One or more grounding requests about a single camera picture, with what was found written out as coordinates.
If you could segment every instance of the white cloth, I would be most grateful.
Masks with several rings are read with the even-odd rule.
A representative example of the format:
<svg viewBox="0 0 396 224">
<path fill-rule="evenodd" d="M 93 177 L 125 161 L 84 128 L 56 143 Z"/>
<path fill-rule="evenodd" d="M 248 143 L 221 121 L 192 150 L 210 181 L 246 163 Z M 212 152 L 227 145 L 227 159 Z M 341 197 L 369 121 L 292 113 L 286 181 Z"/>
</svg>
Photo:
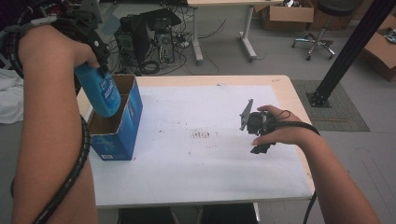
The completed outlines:
<svg viewBox="0 0 396 224">
<path fill-rule="evenodd" d="M 15 71 L 0 69 L 0 123 L 23 120 L 23 79 Z"/>
</svg>

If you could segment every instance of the tabletop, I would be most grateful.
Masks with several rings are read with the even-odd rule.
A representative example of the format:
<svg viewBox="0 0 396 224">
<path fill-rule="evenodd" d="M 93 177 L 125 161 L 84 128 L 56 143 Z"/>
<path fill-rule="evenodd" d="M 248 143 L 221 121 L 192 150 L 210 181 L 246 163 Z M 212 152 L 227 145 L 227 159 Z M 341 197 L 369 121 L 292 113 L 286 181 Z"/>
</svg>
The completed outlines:
<svg viewBox="0 0 396 224">
<path fill-rule="evenodd" d="M 288 77 L 138 77 L 137 83 L 144 109 L 133 160 L 101 161 L 94 151 L 90 155 L 98 207 L 311 196 L 312 178 L 299 148 L 276 144 L 267 154 L 248 153 L 254 137 L 238 130 L 240 122 L 230 122 L 250 96 L 309 122 Z M 78 101 L 85 115 L 89 102 L 83 94 Z"/>
</svg>

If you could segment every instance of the black metal pole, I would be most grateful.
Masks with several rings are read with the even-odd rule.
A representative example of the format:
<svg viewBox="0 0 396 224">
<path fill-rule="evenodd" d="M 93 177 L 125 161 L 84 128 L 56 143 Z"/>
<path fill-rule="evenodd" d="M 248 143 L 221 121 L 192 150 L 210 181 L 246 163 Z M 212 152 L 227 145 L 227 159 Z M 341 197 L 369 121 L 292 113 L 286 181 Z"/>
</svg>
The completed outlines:
<svg viewBox="0 0 396 224">
<path fill-rule="evenodd" d="M 309 98 L 311 106 L 319 107 L 326 103 L 350 65 L 395 6 L 396 0 L 374 0 L 332 64 L 326 77 Z"/>
</svg>

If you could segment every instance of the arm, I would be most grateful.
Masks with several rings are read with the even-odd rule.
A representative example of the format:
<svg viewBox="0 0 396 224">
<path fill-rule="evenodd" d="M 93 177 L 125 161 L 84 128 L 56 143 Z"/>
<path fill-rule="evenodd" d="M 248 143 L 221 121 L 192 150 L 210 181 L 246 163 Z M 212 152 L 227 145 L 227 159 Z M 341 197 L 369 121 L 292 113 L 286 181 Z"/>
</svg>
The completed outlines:
<svg viewBox="0 0 396 224">
<path fill-rule="evenodd" d="M 275 116 L 282 112 L 271 105 L 258 109 Z M 300 121 L 293 114 L 282 120 Z M 287 127 L 256 138 L 252 145 L 272 142 L 295 144 L 303 151 L 326 223 L 380 223 L 361 190 L 322 137 L 304 128 Z"/>
<path fill-rule="evenodd" d="M 14 185 L 13 223 L 32 223 L 65 181 L 77 160 L 81 123 L 73 69 L 96 66 L 87 45 L 51 26 L 30 30 L 21 39 L 24 121 Z M 92 171 L 80 176 L 49 223 L 97 223 Z"/>
</svg>

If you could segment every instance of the table leg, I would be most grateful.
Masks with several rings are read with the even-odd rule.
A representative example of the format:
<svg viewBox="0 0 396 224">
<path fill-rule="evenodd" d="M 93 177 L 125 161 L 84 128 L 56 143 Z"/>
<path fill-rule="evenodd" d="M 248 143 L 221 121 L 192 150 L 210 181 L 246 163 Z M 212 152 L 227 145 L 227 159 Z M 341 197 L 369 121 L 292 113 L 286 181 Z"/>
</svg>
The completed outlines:
<svg viewBox="0 0 396 224">
<path fill-rule="evenodd" d="M 245 48 L 247 49 L 247 53 L 249 55 L 250 62 L 253 62 L 257 58 L 257 54 L 254 51 L 253 47 L 251 47 L 250 42 L 248 41 L 248 30 L 250 28 L 251 17 L 253 15 L 253 6 L 249 6 L 247 9 L 247 21 L 245 24 L 245 31 L 239 32 L 241 35 L 242 43 L 244 44 Z"/>
<path fill-rule="evenodd" d="M 198 20 L 197 20 L 197 10 L 198 7 L 193 8 L 193 24 L 192 24 L 192 46 L 195 52 L 195 60 L 197 65 L 201 64 L 204 61 L 204 57 L 202 56 L 201 47 L 198 42 Z"/>
<path fill-rule="evenodd" d="M 256 213 L 256 219 L 257 219 L 257 223 L 261 223 L 261 219 L 260 219 L 260 212 L 259 212 L 259 204 L 258 203 L 253 203 L 253 207 L 254 207 L 254 212 Z"/>
</svg>

